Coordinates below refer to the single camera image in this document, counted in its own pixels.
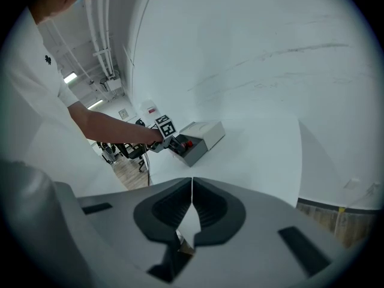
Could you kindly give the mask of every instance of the white wall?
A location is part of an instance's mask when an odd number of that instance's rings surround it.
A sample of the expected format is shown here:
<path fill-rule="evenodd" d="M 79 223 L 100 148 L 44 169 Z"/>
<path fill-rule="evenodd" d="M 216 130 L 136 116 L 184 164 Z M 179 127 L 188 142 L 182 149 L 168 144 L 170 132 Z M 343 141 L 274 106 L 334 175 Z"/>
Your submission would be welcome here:
<path fill-rule="evenodd" d="M 382 53 L 349 0 L 113 3 L 115 51 L 127 48 L 118 61 L 135 107 L 152 99 L 178 128 L 297 116 L 306 199 L 346 206 L 383 181 Z M 361 186 L 344 189 L 350 178 Z M 353 207 L 378 208 L 380 197 Z"/>
<path fill-rule="evenodd" d="M 110 103 L 104 102 L 92 110 L 104 113 L 121 121 L 122 119 L 120 117 L 119 111 L 123 109 L 126 109 L 128 113 L 128 118 L 123 119 L 123 121 L 130 121 L 132 123 L 136 122 L 136 111 L 126 95 L 119 96 L 119 98 L 111 101 Z"/>

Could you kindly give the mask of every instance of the black chair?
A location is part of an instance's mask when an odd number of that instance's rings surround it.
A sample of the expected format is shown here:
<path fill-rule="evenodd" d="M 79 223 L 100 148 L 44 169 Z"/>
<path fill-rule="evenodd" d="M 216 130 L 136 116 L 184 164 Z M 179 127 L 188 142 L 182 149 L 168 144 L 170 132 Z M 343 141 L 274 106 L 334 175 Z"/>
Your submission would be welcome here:
<path fill-rule="evenodd" d="M 133 152 L 128 152 L 125 148 L 125 145 L 123 143 L 116 143 L 115 146 L 120 150 L 120 152 L 128 159 L 137 159 L 139 158 L 141 161 L 139 162 L 139 172 L 142 173 L 142 167 L 144 166 L 144 159 L 142 155 L 145 153 L 144 145 L 138 144 L 138 145 L 130 145 L 133 149 Z"/>
<path fill-rule="evenodd" d="M 142 167 L 143 167 L 144 164 L 145 164 L 142 155 L 145 154 L 145 147 L 144 147 L 144 145 L 142 145 L 142 144 L 135 145 L 135 146 L 133 146 L 133 147 L 134 147 L 133 152 L 130 152 L 130 153 L 128 154 L 128 156 L 129 156 L 130 159 L 137 159 L 137 158 L 140 159 L 140 162 L 139 162 L 139 165 L 140 165 L 140 167 L 139 167 L 139 172 L 142 173 L 142 172 L 143 172 L 143 171 L 142 171 Z"/>
<path fill-rule="evenodd" d="M 140 119 L 138 119 L 136 122 L 135 122 L 135 124 L 136 125 L 140 125 L 140 126 L 143 126 L 143 127 L 145 127 L 145 124 L 144 124 L 144 122 L 142 121 L 142 119 L 140 118 Z"/>

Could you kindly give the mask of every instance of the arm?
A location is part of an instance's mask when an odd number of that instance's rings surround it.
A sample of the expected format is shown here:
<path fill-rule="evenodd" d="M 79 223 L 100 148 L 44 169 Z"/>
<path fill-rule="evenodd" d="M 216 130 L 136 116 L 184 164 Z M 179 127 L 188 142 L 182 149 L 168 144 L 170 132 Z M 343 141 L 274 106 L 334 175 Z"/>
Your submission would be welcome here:
<path fill-rule="evenodd" d="M 88 110 L 81 102 L 68 107 L 70 115 L 87 139 L 107 143 L 162 142 L 163 137 L 156 129 L 119 121 L 100 112 Z"/>

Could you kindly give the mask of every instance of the black panel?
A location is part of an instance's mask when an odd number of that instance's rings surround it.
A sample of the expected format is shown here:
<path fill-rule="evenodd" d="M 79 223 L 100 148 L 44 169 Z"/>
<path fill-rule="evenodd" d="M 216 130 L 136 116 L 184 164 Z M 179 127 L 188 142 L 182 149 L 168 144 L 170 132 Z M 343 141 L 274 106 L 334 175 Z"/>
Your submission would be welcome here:
<path fill-rule="evenodd" d="M 193 179 L 193 205 L 202 228 L 194 237 L 196 247 L 227 242 L 245 221 L 245 207 L 238 198 L 200 178 Z"/>
<path fill-rule="evenodd" d="M 97 205 L 92 205 L 92 206 L 87 206 L 83 207 L 83 212 L 85 214 L 94 214 L 96 212 L 100 212 L 106 209 L 112 208 L 112 205 L 109 203 L 102 203 L 102 204 L 97 204 Z"/>
<path fill-rule="evenodd" d="M 330 264 L 325 255 L 296 227 L 281 229 L 278 233 L 309 276 Z"/>
<path fill-rule="evenodd" d="M 139 203 L 134 209 L 133 218 L 149 240 L 172 245 L 173 234 L 190 205 L 191 178 L 185 178 Z"/>
<path fill-rule="evenodd" d="M 143 200 L 133 212 L 137 226 L 149 240 L 167 244 L 162 263 L 148 270 L 149 274 L 167 282 L 174 280 L 188 262 L 178 252 L 180 241 L 176 229 L 191 205 L 191 182 L 191 178 L 183 179 Z"/>

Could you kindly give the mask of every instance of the cable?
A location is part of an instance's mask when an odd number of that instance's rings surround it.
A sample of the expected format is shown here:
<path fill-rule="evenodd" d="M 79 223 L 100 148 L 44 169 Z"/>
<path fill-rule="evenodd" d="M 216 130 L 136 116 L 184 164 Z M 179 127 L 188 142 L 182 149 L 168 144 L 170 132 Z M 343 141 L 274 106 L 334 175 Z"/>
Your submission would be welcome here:
<path fill-rule="evenodd" d="M 148 186 L 151 185 L 151 178 L 150 178 L 150 175 L 151 175 L 151 165 L 149 163 L 149 158 L 148 158 L 148 154 L 147 154 L 147 150 L 148 150 L 148 146 L 147 144 L 144 144 L 144 157 L 146 158 L 146 165 L 148 167 L 147 171 L 148 171 Z"/>

